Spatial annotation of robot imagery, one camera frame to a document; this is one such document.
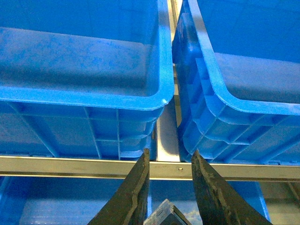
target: shelf rack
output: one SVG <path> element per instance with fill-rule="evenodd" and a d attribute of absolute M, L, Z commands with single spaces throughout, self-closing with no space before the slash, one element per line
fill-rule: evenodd
<path fill-rule="evenodd" d="M 181 0 L 168 0 L 172 36 Z M 174 99 L 158 119 L 153 138 L 157 160 L 150 162 L 150 179 L 191 180 L 191 164 L 180 162 Z M 120 178 L 135 162 L 46 157 L 0 156 L 0 176 Z M 300 182 L 300 166 L 211 164 L 226 180 Z"/>

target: metal shelf beam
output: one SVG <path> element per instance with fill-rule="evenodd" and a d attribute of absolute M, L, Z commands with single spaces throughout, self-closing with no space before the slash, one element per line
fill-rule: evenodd
<path fill-rule="evenodd" d="M 133 161 L 0 157 L 1 176 L 123 179 Z M 300 182 L 300 166 L 211 164 L 226 180 Z M 191 180 L 190 163 L 150 162 L 152 180 Z"/>

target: stacked bins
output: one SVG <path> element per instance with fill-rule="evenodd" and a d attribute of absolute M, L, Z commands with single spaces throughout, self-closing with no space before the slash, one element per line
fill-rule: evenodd
<path fill-rule="evenodd" d="M 87 224 L 107 203 L 122 180 L 4 177 L 0 179 L 2 225 Z M 257 182 L 231 182 L 233 188 L 269 219 Z M 201 224 L 192 181 L 151 180 L 148 216 L 166 199 L 192 222 Z"/>
<path fill-rule="evenodd" d="M 181 157 L 300 165 L 300 2 L 184 0 L 172 44 Z"/>
<path fill-rule="evenodd" d="M 0 0 L 0 154 L 138 158 L 172 96 L 166 0 Z"/>

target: blue plastic bin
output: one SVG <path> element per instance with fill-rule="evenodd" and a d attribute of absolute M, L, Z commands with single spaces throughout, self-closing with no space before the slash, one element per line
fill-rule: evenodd
<path fill-rule="evenodd" d="M 184 0 L 182 159 L 300 165 L 300 1 Z"/>
<path fill-rule="evenodd" d="M 0 154 L 137 158 L 173 96 L 166 0 L 0 0 Z"/>
<path fill-rule="evenodd" d="M 2 225 L 84 225 L 107 203 L 122 180 L 5 177 L 0 182 Z M 231 182 L 231 185 L 252 207 L 270 219 L 257 182 Z M 148 216 L 166 198 L 192 224 L 202 224 L 192 181 L 151 180 Z"/>

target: black object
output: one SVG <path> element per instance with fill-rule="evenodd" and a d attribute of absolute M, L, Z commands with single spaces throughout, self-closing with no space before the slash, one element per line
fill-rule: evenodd
<path fill-rule="evenodd" d="M 271 225 L 198 151 L 192 157 L 192 174 L 197 205 L 204 225 Z"/>
<path fill-rule="evenodd" d="M 149 150 L 131 169 L 117 192 L 88 225 L 142 225 L 149 190 Z"/>
<path fill-rule="evenodd" d="M 168 199 L 145 220 L 144 225 L 192 225 Z"/>

